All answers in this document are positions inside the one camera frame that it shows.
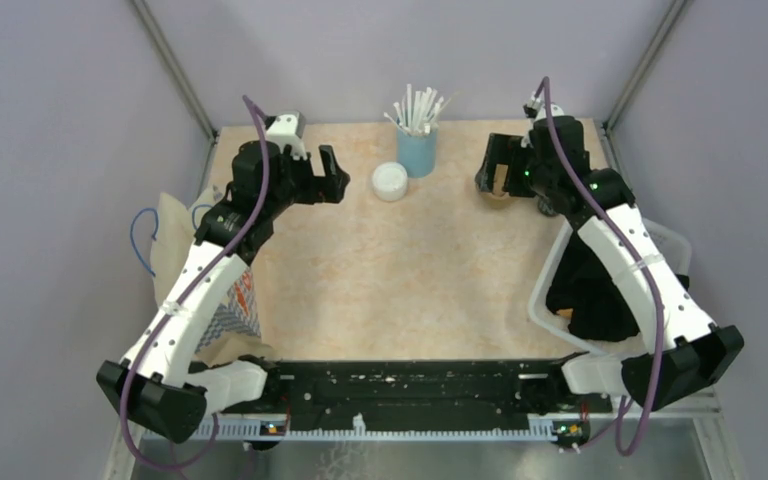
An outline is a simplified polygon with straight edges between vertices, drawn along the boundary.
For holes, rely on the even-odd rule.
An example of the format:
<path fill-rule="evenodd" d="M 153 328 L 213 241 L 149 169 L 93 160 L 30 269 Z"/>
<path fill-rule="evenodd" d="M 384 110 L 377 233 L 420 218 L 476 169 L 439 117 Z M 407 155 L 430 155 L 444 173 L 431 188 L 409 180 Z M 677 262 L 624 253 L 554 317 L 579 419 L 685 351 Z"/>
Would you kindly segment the stack of white lids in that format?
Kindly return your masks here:
<path fill-rule="evenodd" d="M 408 174 L 398 162 L 386 162 L 378 165 L 371 175 L 374 195 L 385 202 L 402 199 L 408 191 Z"/>

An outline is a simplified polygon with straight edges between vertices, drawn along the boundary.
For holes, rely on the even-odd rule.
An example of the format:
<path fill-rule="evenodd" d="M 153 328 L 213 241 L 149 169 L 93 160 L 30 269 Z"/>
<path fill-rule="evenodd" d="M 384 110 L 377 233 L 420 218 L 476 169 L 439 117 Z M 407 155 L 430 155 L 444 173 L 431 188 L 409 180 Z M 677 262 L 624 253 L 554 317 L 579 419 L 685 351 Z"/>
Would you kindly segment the stack of black cups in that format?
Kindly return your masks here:
<path fill-rule="evenodd" d="M 554 209 L 552 202 L 543 196 L 537 196 L 537 208 L 542 215 L 549 218 L 554 218 L 559 215 L 559 213 Z"/>

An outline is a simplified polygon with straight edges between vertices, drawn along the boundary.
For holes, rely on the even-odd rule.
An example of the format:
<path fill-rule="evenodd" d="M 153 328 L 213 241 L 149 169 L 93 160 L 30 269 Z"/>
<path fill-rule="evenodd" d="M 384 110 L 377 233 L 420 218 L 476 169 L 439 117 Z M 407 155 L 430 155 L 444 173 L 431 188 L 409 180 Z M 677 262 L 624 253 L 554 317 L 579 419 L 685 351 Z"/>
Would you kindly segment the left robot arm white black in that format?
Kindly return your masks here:
<path fill-rule="evenodd" d="M 350 182 L 334 149 L 322 145 L 323 175 L 289 147 L 240 146 L 224 197 L 202 216 L 187 259 L 151 325 L 96 381 L 120 416 L 180 444 L 203 418 L 246 403 L 257 413 L 279 404 L 280 386 L 252 355 L 193 373 L 190 365 L 213 315 L 294 204 L 340 203 Z"/>

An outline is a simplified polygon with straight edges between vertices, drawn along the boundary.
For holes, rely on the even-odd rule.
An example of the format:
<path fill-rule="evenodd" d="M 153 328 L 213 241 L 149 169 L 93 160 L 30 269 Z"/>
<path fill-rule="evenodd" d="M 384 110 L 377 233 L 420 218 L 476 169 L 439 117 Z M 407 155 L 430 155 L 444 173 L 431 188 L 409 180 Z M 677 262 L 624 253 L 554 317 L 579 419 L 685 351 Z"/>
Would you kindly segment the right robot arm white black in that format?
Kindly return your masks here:
<path fill-rule="evenodd" d="M 524 136 L 490 134 L 476 175 L 480 190 L 491 190 L 500 165 L 508 194 L 548 201 L 595 255 L 647 349 L 625 358 L 589 351 L 566 361 L 546 385 L 549 404 L 572 412 L 587 394 L 600 393 L 659 410 L 715 385 L 743 349 L 743 336 L 734 326 L 719 327 L 693 301 L 620 174 L 591 168 L 582 123 L 546 117 Z"/>

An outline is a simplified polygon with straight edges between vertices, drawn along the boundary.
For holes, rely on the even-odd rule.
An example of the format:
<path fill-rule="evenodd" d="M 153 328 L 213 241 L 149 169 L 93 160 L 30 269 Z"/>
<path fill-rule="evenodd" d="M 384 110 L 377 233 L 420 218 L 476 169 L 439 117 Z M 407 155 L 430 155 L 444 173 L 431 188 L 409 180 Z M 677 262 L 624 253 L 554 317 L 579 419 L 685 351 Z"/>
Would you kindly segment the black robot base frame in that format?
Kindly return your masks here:
<path fill-rule="evenodd" d="M 260 398 L 226 414 L 287 414 L 293 431 L 525 430 L 532 415 L 610 413 L 609 399 L 572 393 L 560 360 L 280 361 Z"/>

